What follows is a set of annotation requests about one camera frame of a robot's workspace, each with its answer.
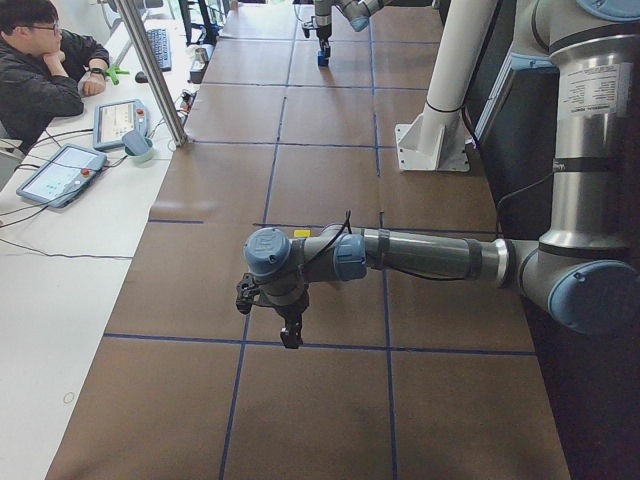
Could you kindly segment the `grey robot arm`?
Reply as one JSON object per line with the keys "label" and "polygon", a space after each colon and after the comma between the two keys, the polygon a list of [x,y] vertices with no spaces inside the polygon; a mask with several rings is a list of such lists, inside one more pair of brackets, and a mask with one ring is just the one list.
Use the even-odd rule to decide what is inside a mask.
{"label": "grey robot arm", "polygon": [[635,320],[639,274],[620,232],[623,137],[639,75],[635,1],[521,1],[514,69],[559,72],[551,224],[536,241],[480,242],[385,229],[326,227],[288,238],[276,228],[245,242],[248,272],[236,306],[270,307],[283,344],[302,344],[313,282],[349,281],[390,268],[429,280],[491,280],[514,287],[560,324],[604,334]]}
{"label": "grey robot arm", "polygon": [[317,61],[319,66],[327,66],[331,56],[329,39],[332,35],[333,7],[348,20],[354,31],[360,32],[369,25],[369,19],[376,12],[383,9],[389,1],[385,0],[314,0],[314,14],[302,23],[304,36],[309,38],[310,32],[315,31],[319,42]]}

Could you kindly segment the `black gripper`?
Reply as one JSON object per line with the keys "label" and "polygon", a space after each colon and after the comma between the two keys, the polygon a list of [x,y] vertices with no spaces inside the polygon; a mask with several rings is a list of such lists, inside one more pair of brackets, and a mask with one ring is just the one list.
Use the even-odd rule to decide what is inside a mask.
{"label": "black gripper", "polygon": [[331,24],[317,24],[315,31],[319,45],[318,55],[331,56],[331,46],[329,42],[329,38],[331,37]]}
{"label": "black gripper", "polygon": [[302,316],[308,306],[309,295],[302,294],[292,304],[275,308],[276,313],[284,319],[286,326],[280,331],[280,338],[286,349],[298,349],[304,344],[302,338]]}

